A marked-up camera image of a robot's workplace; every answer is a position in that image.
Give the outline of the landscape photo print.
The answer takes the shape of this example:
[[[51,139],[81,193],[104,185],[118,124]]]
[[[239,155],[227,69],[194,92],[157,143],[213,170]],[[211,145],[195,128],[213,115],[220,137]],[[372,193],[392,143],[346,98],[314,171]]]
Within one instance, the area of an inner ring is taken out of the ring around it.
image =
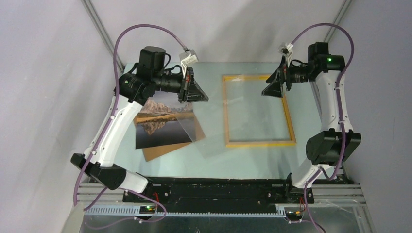
[[[180,103],[176,93],[156,92],[134,119],[136,149],[189,143],[196,136],[192,103]]]

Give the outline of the clear acrylic sheet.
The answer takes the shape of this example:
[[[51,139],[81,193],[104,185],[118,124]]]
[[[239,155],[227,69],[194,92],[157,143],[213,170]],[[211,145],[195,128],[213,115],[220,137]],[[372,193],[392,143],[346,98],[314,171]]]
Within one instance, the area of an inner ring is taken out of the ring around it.
[[[222,76],[200,78],[200,86],[209,97],[208,102],[193,104],[194,115],[198,119],[205,138],[193,142],[173,152],[174,155],[184,156],[186,159],[194,157],[214,158],[225,156],[269,156],[279,158],[291,156],[296,151],[296,144],[288,146],[253,146],[228,147],[225,144],[223,120],[223,86]]]

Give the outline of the yellow wooden picture frame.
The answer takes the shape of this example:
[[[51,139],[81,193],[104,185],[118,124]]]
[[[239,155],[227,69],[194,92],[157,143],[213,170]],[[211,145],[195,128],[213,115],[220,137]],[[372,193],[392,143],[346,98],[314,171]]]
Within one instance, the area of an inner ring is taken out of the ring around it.
[[[223,120],[228,147],[296,144],[287,99],[263,96],[267,74],[223,75]]]

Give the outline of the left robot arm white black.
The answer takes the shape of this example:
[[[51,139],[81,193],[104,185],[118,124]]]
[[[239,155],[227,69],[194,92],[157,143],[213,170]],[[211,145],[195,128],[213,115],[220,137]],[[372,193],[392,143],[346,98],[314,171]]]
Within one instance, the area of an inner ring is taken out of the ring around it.
[[[132,190],[141,202],[153,198],[154,190],[146,177],[114,163],[126,131],[155,92],[176,93],[180,103],[207,102],[208,96],[194,79],[192,64],[198,62],[194,50],[180,54],[178,73],[167,68],[164,49],[146,46],[139,61],[118,79],[109,111],[95,138],[84,153],[75,153],[71,163],[110,190]]]

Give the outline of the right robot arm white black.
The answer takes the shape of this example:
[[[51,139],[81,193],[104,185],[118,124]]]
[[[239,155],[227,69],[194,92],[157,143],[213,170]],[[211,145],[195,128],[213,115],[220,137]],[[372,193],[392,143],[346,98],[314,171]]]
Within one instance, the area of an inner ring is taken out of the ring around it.
[[[306,143],[306,160],[290,173],[283,184],[282,195],[289,203],[307,194],[313,182],[330,169],[339,169],[361,143],[361,134],[353,130],[345,95],[344,57],[331,55],[328,43],[316,42],[308,47],[306,63],[292,60],[293,44],[282,44],[278,68],[266,80],[261,95],[281,98],[294,83],[313,83],[319,91],[321,108],[320,132]]]

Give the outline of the brown cardboard backing board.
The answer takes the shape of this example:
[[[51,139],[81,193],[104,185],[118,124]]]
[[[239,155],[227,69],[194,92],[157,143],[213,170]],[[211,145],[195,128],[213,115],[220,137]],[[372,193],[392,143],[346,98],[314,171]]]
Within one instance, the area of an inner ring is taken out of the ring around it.
[[[148,162],[203,138],[205,133],[196,117],[139,123],[135,148],[142,150]]]

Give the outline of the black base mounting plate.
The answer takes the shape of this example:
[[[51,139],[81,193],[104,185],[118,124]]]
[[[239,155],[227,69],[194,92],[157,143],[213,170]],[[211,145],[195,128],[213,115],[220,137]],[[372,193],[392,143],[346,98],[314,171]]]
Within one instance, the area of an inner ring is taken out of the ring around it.
[[[277,205],[314,203],[312,190],[296,188],[289,179],[212,179],[149,177],[143,195],[159,201],[169,212],[274,213]]]

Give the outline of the right aluminium corner post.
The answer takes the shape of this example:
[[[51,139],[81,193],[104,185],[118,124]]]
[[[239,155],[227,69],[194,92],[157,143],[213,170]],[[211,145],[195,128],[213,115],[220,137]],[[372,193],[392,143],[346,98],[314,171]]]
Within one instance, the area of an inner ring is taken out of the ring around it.
[[[337,14],[335,15],[335,17],[332,21],[332,24],[340,25],[341,21],[344,19],[345,15],[346,15],[347,11],[350,9],[350,7],[352,5],[352,2],[353,2],[352,0],[344,0],[342,2]],[[332,38],[333,38],[334,34],[336,33],[336,31],[337,31],[337,28],[330,26],[323,41],[329,43],[332,40]]]

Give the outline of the aluminium corner post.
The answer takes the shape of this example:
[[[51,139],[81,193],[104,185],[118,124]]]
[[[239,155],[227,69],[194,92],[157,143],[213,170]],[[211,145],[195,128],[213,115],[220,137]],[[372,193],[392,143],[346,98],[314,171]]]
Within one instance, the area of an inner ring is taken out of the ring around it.
[[[105,45],[109,54],[113,57],[115,44],[110,38],[108,31],[106,30],[103,21],[101,20],[93,2],[91,0],[80,0],[85,11],[89,15],[91,22],[93,23],[95,29],[97,30],[103,44]]]
[[[344,0],[342,2],[337,14],[335,15],[335,17],[332,21],[332,24],[340,25],[341,21],[344,19],[345,15],[346,15],[347,11],[350,9],[350,7],[352,5],[352,2],[353,2],[352,0]],[[337,31],[337,28],[330,26],[323,41],[329,43],[332,40],[332,38],[333,38],[334,34],[336,33],[336,31]]]

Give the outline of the aluminium front rail frame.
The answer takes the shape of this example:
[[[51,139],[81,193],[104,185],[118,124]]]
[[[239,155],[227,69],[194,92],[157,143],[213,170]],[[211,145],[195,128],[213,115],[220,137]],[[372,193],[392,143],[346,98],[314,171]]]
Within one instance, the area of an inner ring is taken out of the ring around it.
[[[82,184],[78,189],[78,201],[91,203],[103,190],[97,183]],[[314,184],[314,203],[310,207],[365,207],[366,199],[359,184]],[[122,190],[107,190],[96,202],[100,205],[122,205]]]

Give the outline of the left aluminium corner post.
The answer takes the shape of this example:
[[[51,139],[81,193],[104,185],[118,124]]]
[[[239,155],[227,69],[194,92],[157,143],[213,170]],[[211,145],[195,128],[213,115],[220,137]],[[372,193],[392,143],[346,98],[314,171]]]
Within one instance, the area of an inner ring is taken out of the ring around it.
[[[91,0],[80,0],[85,11],[89,15],[91,22],[93,23],[95,29],[97,30],[103,44],[105,45],[109,54],[113,57],[115,44],[110,38],[108,31],[106,30],[103,21],[101,20],[93,2]]]

